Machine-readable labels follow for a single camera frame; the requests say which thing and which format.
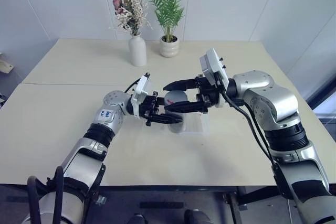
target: black cable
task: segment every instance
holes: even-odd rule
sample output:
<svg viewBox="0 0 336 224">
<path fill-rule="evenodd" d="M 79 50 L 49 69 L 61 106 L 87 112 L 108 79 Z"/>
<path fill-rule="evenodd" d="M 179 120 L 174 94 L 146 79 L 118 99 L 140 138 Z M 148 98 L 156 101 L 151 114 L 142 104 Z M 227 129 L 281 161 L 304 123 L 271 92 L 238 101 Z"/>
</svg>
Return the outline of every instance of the black cable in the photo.
<svg viewBox="0 0 336 224">
<path fill-rule="evenodd" d="M 29 214 L 31 224 L 41 224 L 40 206 L 38 204 L 38 194 L 36 189 L 37 180 L 38 179 L 35 176 L 30 176 L 27 181 Z"/>
<path fill-rule="evenodd" d="M 133 87 L 134 85 L 138 84 L 138 82 L 140 81 L 140 78 L 138 80 L 136 80 L 135 82 L 133 82 L 126 90 L 125 90 L 125 93 L 127 93 L 131 87 Z"/>
<path fill-rule="evenodd" d="M 55 206 L 54 206 L 54 215 L 52 224 L 60 224 L 62 218 L 62 200 L 63 200 L 63 186 L 64 186 L 64 177 L 63 177 L 63 167 L 57 166 L 54 176 L 56 184 L 56 195 L 55 195 Z"/>
<path fill-rule="evenodd" d="M 84 200 L 84 210 L 83 210 L 83 219 L 82 219 L 82 223 L 87 223 L 87 219 L 88 219 L 88 215 L 89 215 L 89 209 L 90 209 L 90 205 L 92 203 L 92 197 L 86 198 Z"/>
<path fill-rule="evenodd" d="M 251 121 L 250 117 L 248 116 L 248 114 L 247 114 L 244 110 L 242 110 L 241 108 L 239 108 L 239 107 L 238 107 L 238 106 L 237 106 L 237 105 L 230 99 L 230 97 L 227 96 L 227 94 L 226 94 L 226 92 L 225 92 L 224 85 L 223 85 L 223 83 L 222 83 L 222 80 L 221 80 L 221 78 L 218 76 L 218 73 L 217 73 L 217 72 L 214 73 L 214 77 L 215 77 L 215 80 L 216 80 L 216 85 L 217 85 L 217 87 L 218 87 L 220 93 L 222 94 L 224 100 L 225 100 L 228 104 L 230 104 L 236 111 L 238 111 L 239 113 L 241 113 L 241 114 L 246 118 L 246 120 L 247 120 L 247 122 L 248 122 L 248 125 L 250 126 L 250 129 L 251 129 L 251 131 L 252 131 L 252 134 L 253 134 L 255 140 L 257 141 L 259 147 L 262 149 L 262 151 L 263 151 L 263 153 L 266 155 L 266 157 L 267 157 L 269 160 L 271 160 L 271 157 L 268 156 L 267 152 L 266 152 L 265 149 L 263 148 L 263 146 L 262 146 L 262 144 L 261 144 L 261 142 L 260 142 L 260 140 L 259 140 L 259 138 L 258 138 L 258 136 L 257 136 L 257 133 L 256 133 L 254 127 L 253 127 L 252 121 Z"/>
<path fill-rule="evenodd" d="M 272 157 L 271 152 L 269 151 L 269 146 L 268 146 L 268 144 L 267 144 L 267 142 L 266 142 L 266 139 L 265 139 L 263 133 L 261 132 L 261 129 L 260 129 L 260 127 L 259 127 L 259 124 L 258 124 L 258 122 L 257 122 L 257 119 L 256 119 L 256 117 L 254 116 L 253 110 L 251 109 L 251 107 L 250 107 L 245 101 L 244 101 L 244 105 L 245 105 L 245 107 L 248 109 L 248 111 L 250 112 L 250 115 L 251 115 L 251 117 L 252 117 L 252 120 L 253 120 L 253 122 L 254 122 L 254 125 L 256 126 L 257 131 L 258 131 L 258 133 L 259 133 L 259 135 L 260 135 L 260 137 L 261 137 L 261 139 L 262 139 L 262 141 L 263 141 L 263 143 L 264 143 L 264 145 L 265 145 L 265 147 L 266 147 L 268 156 L 269 156 L 269 157 Z"/>
</svg>

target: pink dried flower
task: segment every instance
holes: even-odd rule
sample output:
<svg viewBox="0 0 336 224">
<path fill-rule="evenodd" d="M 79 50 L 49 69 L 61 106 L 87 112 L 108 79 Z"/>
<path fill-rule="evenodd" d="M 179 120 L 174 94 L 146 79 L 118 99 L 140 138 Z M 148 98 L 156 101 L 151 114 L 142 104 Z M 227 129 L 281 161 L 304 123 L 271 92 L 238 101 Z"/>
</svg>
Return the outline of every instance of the pink dried flower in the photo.
<svg viewBox="0 0 336 224">
<path fill-rule="evenodd" d="M 122 0 L 113 0 L 113 5 L 115 10 L 119 10 L 122 7 Z"/>
</svg>

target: beige tabletop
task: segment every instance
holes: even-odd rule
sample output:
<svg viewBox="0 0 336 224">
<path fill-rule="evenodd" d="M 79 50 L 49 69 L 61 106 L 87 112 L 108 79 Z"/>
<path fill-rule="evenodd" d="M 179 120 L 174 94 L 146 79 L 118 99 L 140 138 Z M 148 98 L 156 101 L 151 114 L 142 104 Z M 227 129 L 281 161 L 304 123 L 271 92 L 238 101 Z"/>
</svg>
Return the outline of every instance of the beige tabletop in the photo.
<svg viewBox="0 0 336 224">
<path fill-rule="evenodd" d="M 42 180 L 52 176 L 85 134 L 106 93 L 124 90 L 148 71 L 153 89 L 163 96 L 164 85 L 201 72 L 198 58 L 211 47 L 224 58 L 229 76 L 262 70 L 297 95 L 307 136 L 329 181 L 336 183 L 335 142 L 262 44 L 183 42 L 172 59 L 156 53 L 157 43 L 147 45 L 148 65 L 136 68 L 123 56 L 126 41 L 60 40 L 24 81 L 39 84 L 20 84 L 0 110 L 0 183 L 25 184 L 32 174 Z M 104 161 L 102 185 L 275 184 L 243 116 L 224 106 L 210 108 L 199 120 L 203 132 L 175 134 L 166 125 L 147 127 L 144 120 L 127 116 Z"/>
</svg>

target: white vase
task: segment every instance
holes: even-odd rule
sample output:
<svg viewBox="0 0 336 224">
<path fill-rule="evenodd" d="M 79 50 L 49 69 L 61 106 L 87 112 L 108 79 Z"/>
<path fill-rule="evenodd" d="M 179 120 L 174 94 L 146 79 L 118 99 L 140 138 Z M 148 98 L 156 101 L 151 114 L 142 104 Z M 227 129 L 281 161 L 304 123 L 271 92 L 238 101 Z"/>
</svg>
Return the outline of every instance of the white vase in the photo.
<svg viewBox="0 0 336 224">
<path fill-rule="evenodd" d="M 138 35 L 132 35 L 128 41 L 131 53 L 131 63 L 136 67 L 141 67 L 147 63 L 146 42 Z"/>
<path fill-rule="evenodd" d="M 179 50 L 179 44 L 180 41 L 177 38 L 177 41 L 175 42 L 164 42 L 162 40 L 164 36 L 161 37 L 160 39 L 160 54 L 164 57 L 174 57 L 177 55 L 178 50 Z"/>
</svg>

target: white wall outlet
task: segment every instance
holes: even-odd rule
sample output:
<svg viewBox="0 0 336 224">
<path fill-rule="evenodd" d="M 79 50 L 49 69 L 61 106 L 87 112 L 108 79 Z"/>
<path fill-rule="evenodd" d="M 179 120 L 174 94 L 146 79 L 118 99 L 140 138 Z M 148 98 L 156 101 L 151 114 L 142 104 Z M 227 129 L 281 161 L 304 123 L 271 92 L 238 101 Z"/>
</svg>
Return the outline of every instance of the white wall outlet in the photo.
<svg viewBox="0 0 336 224">
<path fill-rule="evenodd" d="M 0 72 L 9 73 L 13 68 L 14 66 L 12 64 L 9 64 L 4 60 L 0 60 Z"/>
</svg>

